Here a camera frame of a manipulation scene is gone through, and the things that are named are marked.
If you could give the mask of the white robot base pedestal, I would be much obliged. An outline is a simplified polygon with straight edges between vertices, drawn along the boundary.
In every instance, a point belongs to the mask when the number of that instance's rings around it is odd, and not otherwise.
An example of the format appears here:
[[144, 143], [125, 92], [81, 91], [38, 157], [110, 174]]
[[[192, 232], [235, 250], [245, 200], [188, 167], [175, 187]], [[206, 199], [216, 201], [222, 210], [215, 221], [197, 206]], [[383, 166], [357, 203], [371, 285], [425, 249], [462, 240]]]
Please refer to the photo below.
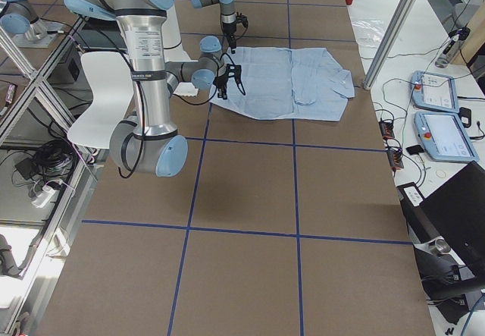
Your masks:
[[[182, 62], [192, 60], [183, 47], [175, 5], [167, 10], [167, 20], [161, 28], [161, 33], [165, 61]], [[174, 92], [179, 96], [195, 97], [198, 95], [198, 90], [192, 83], [180, 83]]]

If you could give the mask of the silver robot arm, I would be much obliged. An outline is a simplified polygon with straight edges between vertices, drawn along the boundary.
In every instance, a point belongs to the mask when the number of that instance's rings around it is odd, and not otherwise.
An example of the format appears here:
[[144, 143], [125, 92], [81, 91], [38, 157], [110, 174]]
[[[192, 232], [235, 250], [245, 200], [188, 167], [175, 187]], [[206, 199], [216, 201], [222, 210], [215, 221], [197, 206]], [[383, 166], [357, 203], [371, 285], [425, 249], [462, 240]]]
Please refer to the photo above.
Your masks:
[[204, 8], [212, 5], [218, 5], [220, 8], [221, 30], [226, 38], [230, 51], [236, 50], [236, 26], [237, 14], [234, 0], [191, 0], [194, 8]]
[[222, 47], [215, 36], [201, 40], [196, 61], [165, 60], [162, 26], [174, 2], [64, 0], [76, 14], [116, 21], [126, 44], [136, 110], [115, 127], [109, 151], [119, 169], [131, 174], [177, 175], [186, 162], [188, 143], [171, 120], [171, 93], [181, 82], [190, 82], [197, 89], [227, 82]]

